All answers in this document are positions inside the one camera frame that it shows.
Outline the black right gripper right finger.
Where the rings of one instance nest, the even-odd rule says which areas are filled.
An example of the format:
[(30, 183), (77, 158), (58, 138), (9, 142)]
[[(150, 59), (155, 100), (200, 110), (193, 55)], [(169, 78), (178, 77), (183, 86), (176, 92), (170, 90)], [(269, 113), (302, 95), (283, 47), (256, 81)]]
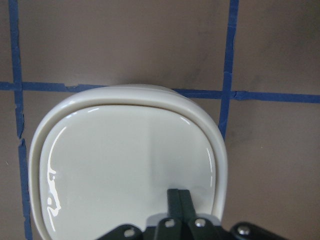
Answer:
[(250, 222), (238, 222), (230, 230), (196, 214), (190, 191), (178, 191), (182, 208), (182, 240), (284, 240), (281, 235)]

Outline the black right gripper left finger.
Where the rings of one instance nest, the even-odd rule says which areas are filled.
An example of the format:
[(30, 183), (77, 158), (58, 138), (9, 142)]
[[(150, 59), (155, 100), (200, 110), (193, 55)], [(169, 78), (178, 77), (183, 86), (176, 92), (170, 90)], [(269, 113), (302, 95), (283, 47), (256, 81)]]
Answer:
[(156, 226), (148, 226), (141, 231), (134, 225), (120, 225), (105, 235), (101, 240), (179, 240), (182, 235), (182, 206), (178, 189), (167, 190), (167, 217)]

